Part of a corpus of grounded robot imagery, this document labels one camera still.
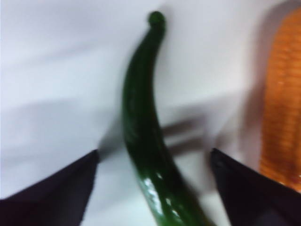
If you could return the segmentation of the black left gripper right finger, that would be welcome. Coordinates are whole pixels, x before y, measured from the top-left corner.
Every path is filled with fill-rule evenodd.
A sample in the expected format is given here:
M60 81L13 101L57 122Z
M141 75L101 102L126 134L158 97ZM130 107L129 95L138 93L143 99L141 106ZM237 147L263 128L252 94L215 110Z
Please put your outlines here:
M217 190L233 226L299 226L300 193L218 149L210 153Z

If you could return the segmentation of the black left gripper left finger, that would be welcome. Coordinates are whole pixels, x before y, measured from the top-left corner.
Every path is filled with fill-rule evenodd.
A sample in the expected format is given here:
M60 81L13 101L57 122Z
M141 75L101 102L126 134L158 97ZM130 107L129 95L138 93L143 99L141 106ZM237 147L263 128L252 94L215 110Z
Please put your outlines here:
M2 226L79 226L93 191L99 154L91 151L55 174L0 201Z

